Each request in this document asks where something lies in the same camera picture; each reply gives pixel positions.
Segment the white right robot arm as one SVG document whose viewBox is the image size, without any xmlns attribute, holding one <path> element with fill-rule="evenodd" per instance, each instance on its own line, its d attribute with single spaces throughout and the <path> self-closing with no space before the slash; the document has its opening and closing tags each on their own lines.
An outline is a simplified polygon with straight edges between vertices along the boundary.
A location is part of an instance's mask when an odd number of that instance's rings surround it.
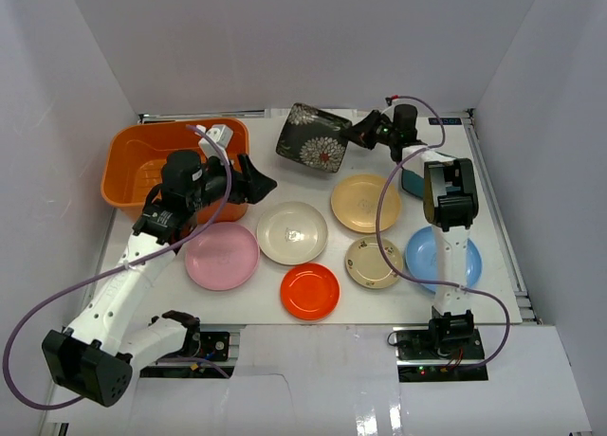
<svg viewBox="0 0 607 436">
<path fill-rule="evenodd" d="M 416 121 L 415 106 L 398 104 L 391 117 L 373 110 L 340 136 L 369 150 L 385 145 L 396 164 L 409 158 L 423 173 L 423 211 L 432 227 L 438 280 L 426 348 L 448 359 L 463 349 L 474 332 L 466 295 L 467 254 L 470 228 L 479 211 L 478 196 L 471 161 L 441 155 L 418 140 Z"/>
</svg>

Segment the dark teal square plate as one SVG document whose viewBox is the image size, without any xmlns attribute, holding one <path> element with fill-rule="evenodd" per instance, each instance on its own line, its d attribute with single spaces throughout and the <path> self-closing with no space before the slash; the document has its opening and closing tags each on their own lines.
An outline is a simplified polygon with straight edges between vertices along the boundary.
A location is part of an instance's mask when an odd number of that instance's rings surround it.
<svg viewBox="0 0 607 436">
<path fill-rule="evenodd" d="M 424 196 L 424 177 L 408 169 L 401 170 L 400 186 L 411 196 L 422 199 Z"/>
</svg>

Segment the black floral square plate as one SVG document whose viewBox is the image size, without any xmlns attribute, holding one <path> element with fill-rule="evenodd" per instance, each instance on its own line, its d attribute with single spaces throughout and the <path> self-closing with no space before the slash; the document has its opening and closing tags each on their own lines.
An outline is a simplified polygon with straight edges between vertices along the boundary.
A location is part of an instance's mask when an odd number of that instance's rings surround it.
<svg viewBox="0 0 607 436">
<path fill-rule="evenodd" d="M 295 107 L 308 107 L 294 103 L 286 117 L 276 144 L 276 153 L 308 168 L 336 173 L 345 156 L 348 141 L 340 132 L 352 126 L 347 118 L 321 112 L 309 117 L 297 116 Z"/>
</svg>

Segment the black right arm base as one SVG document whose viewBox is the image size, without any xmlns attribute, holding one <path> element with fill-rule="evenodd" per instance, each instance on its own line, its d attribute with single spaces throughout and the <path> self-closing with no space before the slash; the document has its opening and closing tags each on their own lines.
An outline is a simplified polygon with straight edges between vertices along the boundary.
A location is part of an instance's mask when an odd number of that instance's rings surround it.
<svg viewBox="0 0 607 436">
<path fill-rule="evenodd" d="M 400 383 L 485 382 L 485 350 L 477 329 L 469 340 L 436 347 L 429 330 L 394 330 L 386 339 L 395 349 Z"/>
</svg>

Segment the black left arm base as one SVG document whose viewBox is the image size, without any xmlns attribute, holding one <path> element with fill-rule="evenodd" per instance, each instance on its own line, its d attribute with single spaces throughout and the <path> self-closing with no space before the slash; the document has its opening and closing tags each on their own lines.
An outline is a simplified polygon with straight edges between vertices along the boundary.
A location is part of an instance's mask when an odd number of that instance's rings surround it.
<svg viewBox="0 0 607 436">
<path fill-rule="evenodd" d="M 161 357 L 159 363 L 192 361 L 224 362 L 230 358 L 230 333 L 225 331 L 200 332 L 193 336 L 187 348 Z"/>
</svg>

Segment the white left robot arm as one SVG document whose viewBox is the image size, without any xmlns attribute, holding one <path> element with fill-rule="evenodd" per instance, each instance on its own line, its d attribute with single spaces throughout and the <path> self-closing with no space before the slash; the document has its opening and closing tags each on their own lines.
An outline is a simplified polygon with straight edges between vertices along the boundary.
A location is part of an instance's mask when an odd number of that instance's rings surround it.
<svg viewBox="0 0 607 436">
<path fill-rule="evenodd" d="M 276 189 L 276 181 L 260 173 L 247 154 L 239 154 L 237 162 L 202 159 L 193 150 L 168 155 L 117 273 L 64 330 L 49 331 L 42 342 L 57 385 L 109 408 L 149 364 L 166 355 L 190 359 L 198 353 L 200 320 L 190 314 L 170 310 L 134 334 L 127 328 L 162 271 L 197 233 L 200 210 L 213 203 L 257 204 Z"/>
</svg>

